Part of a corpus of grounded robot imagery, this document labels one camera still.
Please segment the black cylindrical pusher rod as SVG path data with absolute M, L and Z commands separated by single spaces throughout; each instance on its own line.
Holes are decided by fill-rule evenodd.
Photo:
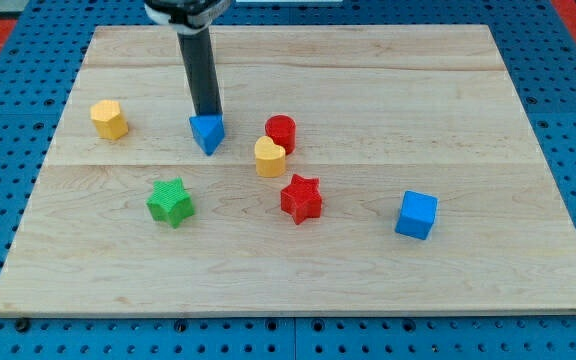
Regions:
M 209 29 L 195 34 L 178 34 L 177 37 L 195 114 L 222 114 Z

